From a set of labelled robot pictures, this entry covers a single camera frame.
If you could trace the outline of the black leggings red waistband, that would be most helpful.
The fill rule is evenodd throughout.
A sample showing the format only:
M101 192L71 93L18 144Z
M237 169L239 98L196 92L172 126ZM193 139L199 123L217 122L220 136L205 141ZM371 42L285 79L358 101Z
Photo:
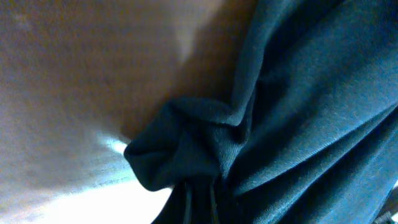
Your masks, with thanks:
M259 1L231 98L177 98L124 151L156 223L371 223L397 181L397 2Z

